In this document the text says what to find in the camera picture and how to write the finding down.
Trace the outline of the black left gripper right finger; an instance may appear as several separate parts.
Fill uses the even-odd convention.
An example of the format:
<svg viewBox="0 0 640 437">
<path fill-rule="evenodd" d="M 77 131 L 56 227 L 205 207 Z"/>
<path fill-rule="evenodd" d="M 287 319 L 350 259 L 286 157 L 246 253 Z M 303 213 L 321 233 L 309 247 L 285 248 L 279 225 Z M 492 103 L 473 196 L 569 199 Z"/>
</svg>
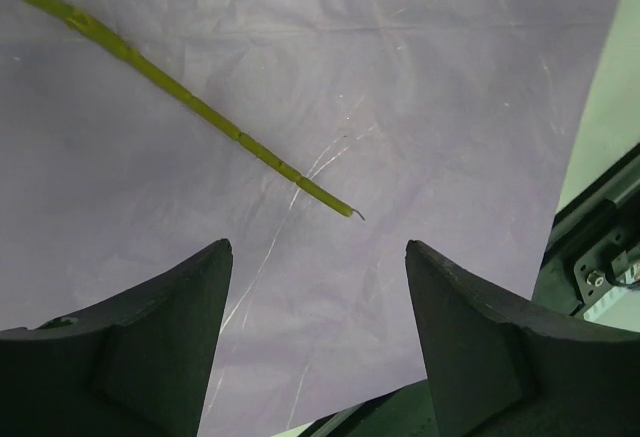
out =
<svg viewBox="0 0 640 437">
<path fill-rule="evenodd" d="M 635 436 L 639 336 L 526 300 L 428 245 L 405 266 L 444 436 Z"/>
</svg>

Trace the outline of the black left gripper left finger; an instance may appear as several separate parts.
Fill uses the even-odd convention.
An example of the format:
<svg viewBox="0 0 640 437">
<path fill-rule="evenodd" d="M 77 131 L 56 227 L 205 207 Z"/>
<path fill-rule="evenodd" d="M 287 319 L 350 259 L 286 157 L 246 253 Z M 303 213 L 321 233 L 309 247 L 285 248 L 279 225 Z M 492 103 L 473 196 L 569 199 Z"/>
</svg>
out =
<svg viewBox="0 0 640 437">
<path fill-rule="evenodd" d="M 85 309 L 1 334 L 5 436 L 194 436 L 233 265 L 218 240 Z"/>
</svg>

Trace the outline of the pink and purple wrapping paper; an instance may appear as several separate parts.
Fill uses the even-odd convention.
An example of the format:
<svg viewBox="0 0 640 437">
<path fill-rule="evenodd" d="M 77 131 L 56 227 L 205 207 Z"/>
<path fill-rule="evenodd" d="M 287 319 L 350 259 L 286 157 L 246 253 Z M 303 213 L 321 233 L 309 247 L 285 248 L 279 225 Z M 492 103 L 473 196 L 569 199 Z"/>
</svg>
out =
<svg viewBox="0 0 640 437">
<path fill-rule="evenodd" d="M 532 294 L 619 0 L 66 1 L 356 215 L 1 0 L 1 324 L 225 238 L 200 432 L 270 436 L 425 377 L 409 241 Z"/>
</svg>

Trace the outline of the yellow and pink flower bunch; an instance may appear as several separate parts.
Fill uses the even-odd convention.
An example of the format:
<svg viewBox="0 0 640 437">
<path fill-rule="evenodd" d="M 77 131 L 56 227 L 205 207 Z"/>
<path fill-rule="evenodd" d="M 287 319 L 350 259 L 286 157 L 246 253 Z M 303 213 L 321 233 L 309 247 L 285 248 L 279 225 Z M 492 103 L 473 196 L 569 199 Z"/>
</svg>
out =
<svg viewBox="0 0 640 437">
<path fill-rule="evenodd" d="M 345 217 L 360 214 L 357 209 L 314 183 L 310 178 L 304 176 L 249 134 L 242 131 L 237 125 L 195 96 L 181 83 L 144 57 L 135 46 L 90 13 L 65 0 L 22 1 L 57 18 L 70 29 L 104 48 L 322 204 Z"/>
</svg>

